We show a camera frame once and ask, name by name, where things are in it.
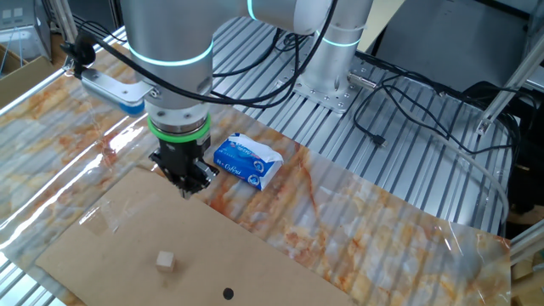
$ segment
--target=green led ring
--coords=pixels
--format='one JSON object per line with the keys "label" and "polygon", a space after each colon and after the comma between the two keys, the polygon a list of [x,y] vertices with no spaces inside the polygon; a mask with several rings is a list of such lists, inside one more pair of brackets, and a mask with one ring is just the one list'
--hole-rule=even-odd
{"label": "green led ring", "polygon": [[212,126],[212,120],[210,119],[210,114],[207,115],[206,123],[204,123],[204,127],[202,127],[200,130],[198,130],[196,133],[192,133],[189,135],[183,135],[183,136],[173,136],[165,134],[161,131],[159,131],[151,122],[151,118],[149,116],[147,117],[147,126],[150,128],[150,131],[160,140],[164,140],[170,143],[174,144],[182,144],[187,143],[190,141],[194,141],[197,139],[202,138]]}

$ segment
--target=cardboard box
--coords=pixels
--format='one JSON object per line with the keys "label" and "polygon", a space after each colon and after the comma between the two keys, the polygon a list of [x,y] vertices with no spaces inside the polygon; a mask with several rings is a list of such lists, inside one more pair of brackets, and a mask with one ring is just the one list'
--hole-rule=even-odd
{"label": "cardboard box", "polygon": [[0,64],[6,52],[8,52],[8,56],[2,70],[3,77],[0,78],[0,109],[54,72],[53,65],[42,56],[30,63],[23,60],[21,67],[20,57],[7,51],[3,45],[0,45]]}

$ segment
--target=blue led ring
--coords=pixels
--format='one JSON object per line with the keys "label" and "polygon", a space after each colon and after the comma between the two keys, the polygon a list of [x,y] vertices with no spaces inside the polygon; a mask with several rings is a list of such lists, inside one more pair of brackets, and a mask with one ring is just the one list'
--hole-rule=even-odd
{"label": "blue led ring", "polygon": [[253,13],[253,0],[247,0],[247,11],[253,20],[257,20],[257,18],[255,18],[255,14]]}
{"label": "blue led ring", "polygon": [[329,44],[331,44],[333,46],[336,46],[336,47],[352,47],[352,46],[354,46],[356,44],[359,44],[360,39],[357,42],[352,42],[352,43],[338,43],[338,42],[331,42],[330,40],[323,37],[323,41],[325,43],[329,43]]}
{"label": "blue led ring", "polygon": [[128,49],[130,50],[130,52],[132,52],[132,54],[134,54],[137,58],[143,60],[144,62],[146,63],[150,63],[150,64],[153,64],[153,65],[161,65],[161,66],[166,66],[166,67],[177,67],[177,66],[182,66],[182,65],[190,65],[190,64],[193,64],[193,63],[196,63],[197,61],[199,60],[202,60],[204,59],[205,57],[207,57],[213,50],[213,41],[212,43],[210,44],[210,47],[208,47],[208,49],[206,51],[204,51],[203,54],[200,54],[192,59],[185,59],[185,60],[176,60],[176,61],[166,61],[166,60],[158,60],[158,59],[150,59],[148,57],[145,57],[143,56],[142,54],[139,54],[138,52],[134,51],[134,49],[132,49],[130,47],[130,44],[128,44]]}

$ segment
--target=cardboard sheet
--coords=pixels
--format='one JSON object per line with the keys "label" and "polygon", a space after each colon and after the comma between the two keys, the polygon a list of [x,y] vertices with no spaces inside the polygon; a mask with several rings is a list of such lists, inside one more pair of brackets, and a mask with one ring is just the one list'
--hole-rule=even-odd
{"label": "cardboard sheet", "polygon": [[[172,273],[156,270],[174,252]],[[354,305],[344,292],[164,178],[134,169],[37,260],[85,304]],[[224,298],[226,288],[234,291]]]}

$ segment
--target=black dot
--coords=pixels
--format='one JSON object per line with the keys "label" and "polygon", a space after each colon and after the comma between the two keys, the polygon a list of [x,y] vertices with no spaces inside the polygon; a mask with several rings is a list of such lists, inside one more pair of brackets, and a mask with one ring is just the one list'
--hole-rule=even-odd
{"label": "black dot", "polygon": [[225,288],[223,290],[223,298],[227,301],[230,301],[235,296],[235,292],[232,291],[230,288]]}

